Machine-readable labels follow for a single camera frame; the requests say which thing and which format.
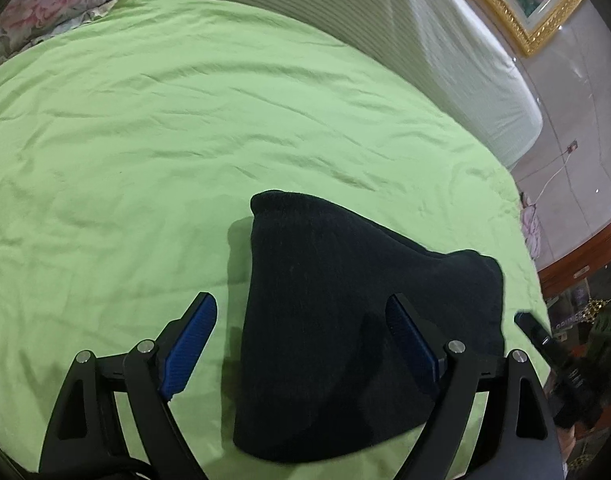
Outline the black fleece pants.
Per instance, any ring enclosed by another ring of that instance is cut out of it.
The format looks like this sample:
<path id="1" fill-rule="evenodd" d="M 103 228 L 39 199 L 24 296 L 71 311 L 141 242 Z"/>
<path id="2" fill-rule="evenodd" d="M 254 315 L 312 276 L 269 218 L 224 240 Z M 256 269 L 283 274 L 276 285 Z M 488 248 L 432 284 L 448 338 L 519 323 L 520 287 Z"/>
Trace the black fleece pants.
<path id="1" fill-rule="evenodd" d="M 253 196 L 235 445 L 301 464 L 362 451 L 422 425 L 430 396 L 386 324 L 402 294 L 468 348 L 499 356 L 504 279 L 491 257 L 440 254 L 321 198 Z"/>

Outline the wooden glass cabinet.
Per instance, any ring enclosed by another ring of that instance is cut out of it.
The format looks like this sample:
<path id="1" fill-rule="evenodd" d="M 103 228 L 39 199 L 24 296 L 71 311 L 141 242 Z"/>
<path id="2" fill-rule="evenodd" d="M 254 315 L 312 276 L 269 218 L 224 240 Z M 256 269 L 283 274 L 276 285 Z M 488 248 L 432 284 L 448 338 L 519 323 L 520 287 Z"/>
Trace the wooden glass cabinet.
<path id="1" fill-rule="evenodd" d="M 601 416 L 575 425 L 568 479 L 611 479 L 611 222 L 569 255 L 539 272 L 554 337 L 576 359 L 608 373 Z"/>

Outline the pink floral blanket right side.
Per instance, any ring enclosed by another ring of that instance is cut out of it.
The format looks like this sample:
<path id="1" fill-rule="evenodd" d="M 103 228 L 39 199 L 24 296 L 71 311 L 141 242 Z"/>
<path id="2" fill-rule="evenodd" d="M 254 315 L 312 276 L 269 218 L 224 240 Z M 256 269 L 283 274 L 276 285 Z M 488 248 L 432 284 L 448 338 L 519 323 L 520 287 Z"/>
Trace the pink floral blanket right side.
<path id="1" fill-rule="evenodd" d="M 530 203 L 525 192 L 521 192 L 519 197 L 521 232 L 531 259 L 537 260 L 541 255 L 541 226 L 537 216 L 537 205 Z"/>

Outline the light green bed sheet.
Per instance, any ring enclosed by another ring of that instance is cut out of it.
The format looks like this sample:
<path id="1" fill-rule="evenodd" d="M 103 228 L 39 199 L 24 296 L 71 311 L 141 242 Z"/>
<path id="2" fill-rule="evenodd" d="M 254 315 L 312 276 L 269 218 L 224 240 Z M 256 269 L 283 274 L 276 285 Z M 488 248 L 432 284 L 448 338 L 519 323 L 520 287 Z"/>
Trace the light green bed sheet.
<path id="1" fill-rule="evenodd" d="M 325 32 L 216 0 L 121 0 L 0 66 L 0 447 L 27 470 L 74 356 L 156 336 L 199 292 L 218 321 L 180 429 L 213 479 L 389 479 L 409 431 L 281 466 L 232 443 L 251 197 L 319 196 L 504 274 L 503 335 L 546 318 L 515 181 L 417 88 Z"/>

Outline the white striped headboard cushion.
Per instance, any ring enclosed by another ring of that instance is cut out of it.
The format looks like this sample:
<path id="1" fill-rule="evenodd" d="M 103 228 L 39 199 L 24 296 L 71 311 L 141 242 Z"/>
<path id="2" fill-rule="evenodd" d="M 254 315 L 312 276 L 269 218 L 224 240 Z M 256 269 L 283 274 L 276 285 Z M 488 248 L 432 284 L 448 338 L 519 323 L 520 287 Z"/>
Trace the white striped headboard cushion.
<path id="1" fill-rule="evenodd" d="M 294 18 L 415 86 L 507 168 L 543 116 L 516 62 L 465 0 L 227 0 Z"/>

